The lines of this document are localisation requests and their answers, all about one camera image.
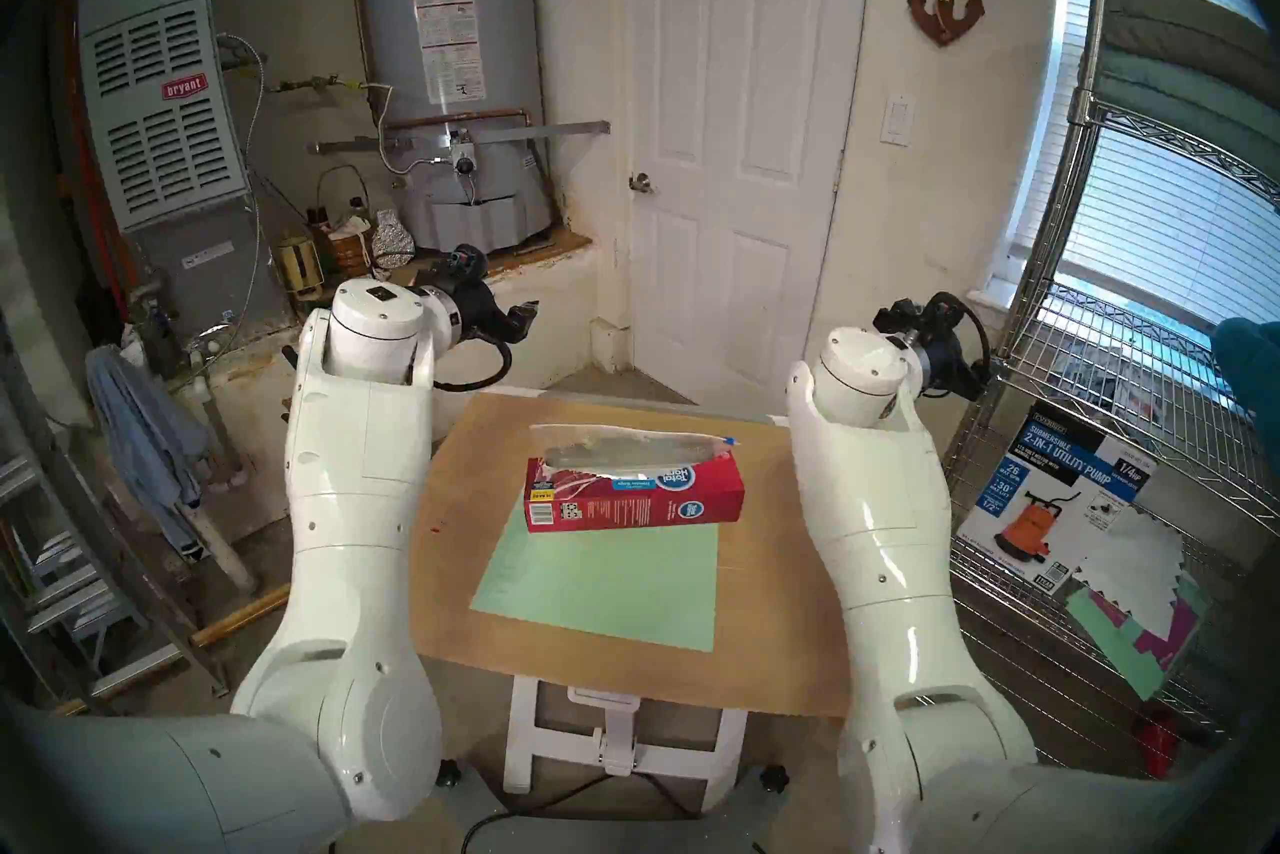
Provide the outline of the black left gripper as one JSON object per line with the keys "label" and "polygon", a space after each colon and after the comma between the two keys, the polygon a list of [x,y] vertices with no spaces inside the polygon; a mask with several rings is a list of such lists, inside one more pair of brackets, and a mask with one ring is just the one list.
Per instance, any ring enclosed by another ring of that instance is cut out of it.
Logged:
{"label": "black left gripper", "polygon": [[419,271],[419,288],[444,296],[448,343],[486,339],[511,344],[524,342],[539,315],[539,301],[512,306],[507,314],[485,283],[488,259],[474,245],[458,245],[429,268]]}

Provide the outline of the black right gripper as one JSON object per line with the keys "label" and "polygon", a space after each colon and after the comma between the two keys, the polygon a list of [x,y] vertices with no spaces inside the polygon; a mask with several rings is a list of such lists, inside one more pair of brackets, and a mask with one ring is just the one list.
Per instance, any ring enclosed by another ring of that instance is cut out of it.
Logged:
{"label": "black right gripper", "polygon": [[[982,355],[965,359],[957,326],[968,319],[975,328]],[[940,399],[948,396],[978,402],[992,382],[992,348],[980,319],[963,300],[937,292],[919,306],[913,300],[899,300],[879,309],[873,328],[909,355],[919,369],[910,373],[916,394]]]}

